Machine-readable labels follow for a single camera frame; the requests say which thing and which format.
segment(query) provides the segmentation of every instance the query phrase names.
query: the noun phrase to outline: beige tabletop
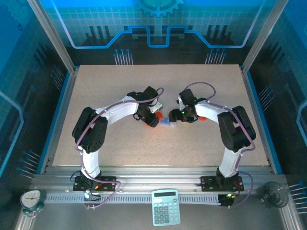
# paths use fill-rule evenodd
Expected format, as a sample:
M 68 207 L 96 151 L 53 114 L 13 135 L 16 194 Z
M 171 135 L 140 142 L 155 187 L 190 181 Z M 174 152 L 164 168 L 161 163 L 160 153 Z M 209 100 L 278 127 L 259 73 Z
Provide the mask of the beige tabletop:
M 178 94 L 196 81 L 206 81 L 216 88 L 212 102 L 245 108 L 256 130 L 256 150 L 246 153 L 240 165 L 267 165 L 238 65 L 81 66 L 53 165 L 80 165 L 71 132 L 85 107 L 95 109 L 110 105 L 129 92 L 144 91 L 147 86 L 163 87 L 165 91 L 159 101 L 164 105 L 163 115 L 168 116 L 170 110 L 178 108 Z M 194 85 L 191 89 L 197 98 L 209 97 L 213 92 L 206 85 Z M 99 152 L 99 164 L 217 166 L 222 162 L 223 153 L 219 126 L 213 121 L 192 124 L 179 121 L 175 126 L 159 124 L 150 128 L 130 115 L 108 127 Z

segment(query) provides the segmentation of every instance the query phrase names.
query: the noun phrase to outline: calculator display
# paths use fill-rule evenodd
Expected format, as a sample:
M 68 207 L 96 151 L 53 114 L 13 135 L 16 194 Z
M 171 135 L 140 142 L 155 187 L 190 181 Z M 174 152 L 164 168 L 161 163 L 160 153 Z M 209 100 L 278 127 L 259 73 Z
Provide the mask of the calculator display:
M 154 194 L 154 197 L 160 197 L 160 196 L 176 196 L 176 192 L 155 193 Z

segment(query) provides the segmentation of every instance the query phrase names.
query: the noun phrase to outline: glass panel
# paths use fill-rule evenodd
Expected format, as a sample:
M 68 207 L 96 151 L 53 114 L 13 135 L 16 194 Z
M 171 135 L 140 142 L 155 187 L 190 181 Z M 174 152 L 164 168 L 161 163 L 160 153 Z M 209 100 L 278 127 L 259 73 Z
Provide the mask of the glass panel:
M 306 12 L 305 1 L 289 0 L 250 69 L 289 185 L 307 182 Z
M 0 1 L 0 21 L 0 223 L 10 229 L 67 70 L 25 0 Z
M 42 3 L 75 65 L 242 64 L 275 0 Z

